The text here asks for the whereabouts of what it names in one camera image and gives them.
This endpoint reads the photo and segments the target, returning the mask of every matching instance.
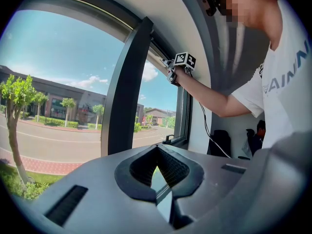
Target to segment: road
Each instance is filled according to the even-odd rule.
[[[159,143],[173,129],[154,127],[134,133],[133,147]],[[19,121],[17,126],[21,155],[55,162],[87,162],[100,157],[100,133],[69,132],[39,127]],[[11,151],[5,118],[0,116],[0,149]]]

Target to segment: white t-shirt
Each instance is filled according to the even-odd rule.
[[[293,115],[285,107],[281,93],[288,93],[290,87],[299,88],[303,81],[312,83],[311,79],[296,79],[304,69],[312,68],[312,41],[287,1],[279,0],[278,6],[283,19],[278,48],[273,51],[269,47],[264,63],[256,69],[252,79],[232,93],[255,117],[265,112],[266,134],[262,148],[270,148],[277,140],[300,130],[300,127],[294,127],[294,120],[291,120]],[[308,88],[309,85],[304,88],[303,94],[302,89],[297,95],[293,91],[291,94],[310,99],[312,91],[308,91]]]

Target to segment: blue sky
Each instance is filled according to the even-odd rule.
[[[124,43],[91,25],[50,12],[15,13],[0,40],[0,65],[34,77],[107,94]],[[146,62],[138,102],[176,110],[177,87]]]

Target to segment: glass pane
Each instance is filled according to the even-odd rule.
[[[98,23],[101,29],[94,26],[95,18],[92,26],[69,16],[17,11],[0,40],[0,82],[6,83],[10,75],[15,79],[30,75],[31,86],[42,93],[21,93],[15,112],[6,108],[7,93],[1,99],[0,175],[12,194],[27,199],[38,197],[49,184],[100,157],[104,104],[124,42],[108,33],[112,28],[105,31],[105,25],[119,23],[109,16],[105,23]],[[25,87],[21,80],[16,82]],[[19,117],[17,129],[15,117]],[[17,144],[9,141],[8,133]],[[12,150],[19,152],[21,162],[13,159]],[[35,181],[39,189],[27,194],[27,187],[21,190],[21,179]]]
[[[160,143],[173,135],[176,124],[177,87],[167,81],[167,69],[161,57],[150,48],[145,62],[138,98],[137,132],[132,147]]]

